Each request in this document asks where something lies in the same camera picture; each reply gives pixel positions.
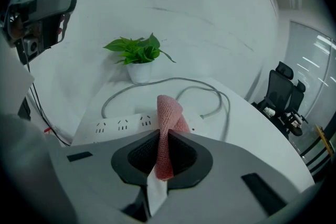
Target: black wire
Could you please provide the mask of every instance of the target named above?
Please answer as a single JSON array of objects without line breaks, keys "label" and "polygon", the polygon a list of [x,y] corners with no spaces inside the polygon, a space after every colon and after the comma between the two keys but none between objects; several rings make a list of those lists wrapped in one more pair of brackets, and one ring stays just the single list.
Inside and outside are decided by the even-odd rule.
[{"label": "black wire", "polygon": [[[31,72],[30,72],[29,62],[28,62],[28,56],[27,56],[27,53],[26,53],[25,48],[24,48],[24,52],[25,52],[26,61],[27,61],[27,62],[26,62],[26,63],[27,63],[27,68],[28,68],[29,73],[31,73]],[[36,102],[36,99],[35,99],[35,96],[34,96],[34,93],[33,93],[33,90],[31,89],[31,87],[30,87],[30,91],[32,92],[32,95],[33,95],[33,98],[34,98],[34,101],[35,101],[37,110],[40,112],[40,115],[41,115],[43,121],[44,121],[44,122],[48,125],[48,127],[52,130],[52,132],[54,133],[54,135],[57,137],[58,140],[60,140],[64,145],[66,145],[66,146],[70,146],[68,143],[64,142],[64,141],[57,135],[57,133],[55,132],[55,130],[51,127],[51,124],[50,124],[50,123],[48,122],[48,120],[43,116],[43,114],[46,115],[46,113],[43,111],[43,108],[42,108],[41,103],[40,103],[40,100],[39,100],[39,98],[38,98],[38,94],[37,94],[37,91],[36,91],[36,88],[35,88],[34,83],[33,83],[33,88],[34,88],[34,91],[35,91],[35,95],[36,95],[36,99],[37,99],[38,104],[37,104],[37,102]]]}]

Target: gray cable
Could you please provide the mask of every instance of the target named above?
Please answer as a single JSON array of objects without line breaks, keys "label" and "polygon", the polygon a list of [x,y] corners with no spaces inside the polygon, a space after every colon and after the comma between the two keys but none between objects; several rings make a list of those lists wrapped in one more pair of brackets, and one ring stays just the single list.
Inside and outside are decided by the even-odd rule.
[{"label": "gray cable", "polygon": [[148,85],[154,85],[154,84],[159,84],[159,83],[162,83],[162,82],[166,82],[166,81],[170,81],[170,80],[186,80],[186,81],[191,81],[191,82],[196,82],[196,83],[200,83],[200,84],[203,84],[203,85],[206,85],[208,87],[210,87],[211,89],[207,89],[207,88],[202,88],[202,87],[197,87],[197,86],[190,86],[190,87],[187,87],[185,88],[182,92],[180,92],[177,96],[176,99],[179,99],[181,97],[181,95],[188,89],[190,88],[198,88],[198,89],[203,89],[203,90],[206,90],[206,91],[213,91],[213,92],[216,92],[219,96],[219,106],[218,108],[216,108],[213,112],[211,113],[208,113],[206,115],[201,115],[203,116],[203,118],[206,118],[208,116],[212,116],[216,113],[218,113],[222,107],[222,103],[223,103],[223,100],[222,100],[222,96],[223,95],[226,99],[227,99],[227,102],[228,102],[228,111],[227,111],[227,114],[226,114],[226,124],[225,124],[225,129],[224,129],[224,133],[223,133],[223,136],[222,136],[222,141],[224,140],[225,138],[225,135],[227,133],[227,130],[228,130],[228,126],[229,126],[229,115],[230,115],[230,100],[228,98],[228,96],[221,92],[221,91],[218,91],[215,87],[213,87],[212,85],[206,83],[206,82],[203,82],[203,81],[199,81],[199,80],[194,80],[194,79],[186,79],[186,78],[169,78],[169,79],[164,79],[164,80],[160,80],[160,81],[156,81],[156,82],[149,82],[149,83],[142,83],[142,84],[135,84],[135,85],[132,85],[132,86],[129,86],[117,93],[115,93],[114,95],[112,95],[111,97],[108,98],[108,100],[105,101],[104,105],[102,106],[101,108],[101,116],[103,117],[103,119],[106,119],[106,114],[105,114],[105,109],[106,109],[106,106],[109,104],[109,102],[111,102],[112,99],[114,99],[115,97],[117,97],[118,95],[122,94],[123,92],[126,92],[132,88],[136,88],[136,87],[141,87],[141,86],[148,86]]}]

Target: white device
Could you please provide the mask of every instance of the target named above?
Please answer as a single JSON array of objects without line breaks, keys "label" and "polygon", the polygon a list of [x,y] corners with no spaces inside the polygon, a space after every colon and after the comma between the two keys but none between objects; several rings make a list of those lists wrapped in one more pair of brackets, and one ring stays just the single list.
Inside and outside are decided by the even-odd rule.
[{"label": "white device", "polygon": [[[191,133],[207,136],[207,124],[193,109],[184,106],[182,114]],[[71,146],[105,142],[148,130],[156,130],[159,129],[157,120],[157,110],[154,110],[89,122],[86,124],[85,131],[73,138]]]}]

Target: green leaves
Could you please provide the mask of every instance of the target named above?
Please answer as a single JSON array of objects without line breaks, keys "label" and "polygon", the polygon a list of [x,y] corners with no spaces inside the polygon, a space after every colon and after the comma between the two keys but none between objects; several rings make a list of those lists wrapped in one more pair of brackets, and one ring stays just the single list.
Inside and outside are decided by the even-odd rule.
[{"label": "green leaves", "polygon": [[112,51],[124,51],[119,55],[119,57],[124,57],[124,59],[116,62],[123,62],[124,65],[154,61],[154,59],[160,55],[160,52],[165,54],[172,62],[175,62],[168,54],[160,50],[159,47],[160,42],[152,33],[148,39],[139,38],[132,40],[120,37],[120,39],[112,41],[104,48]]}]

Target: white pot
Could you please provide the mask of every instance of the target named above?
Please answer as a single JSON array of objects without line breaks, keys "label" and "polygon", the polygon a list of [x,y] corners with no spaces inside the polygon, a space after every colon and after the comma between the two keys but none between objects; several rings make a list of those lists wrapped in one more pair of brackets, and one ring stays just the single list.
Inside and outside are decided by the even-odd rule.
[{"label": "white pot", "polygon": [[150,81],[152,75],[153,62],[130,63],[127,66],[128,74],[134,84],[146,83]]}]

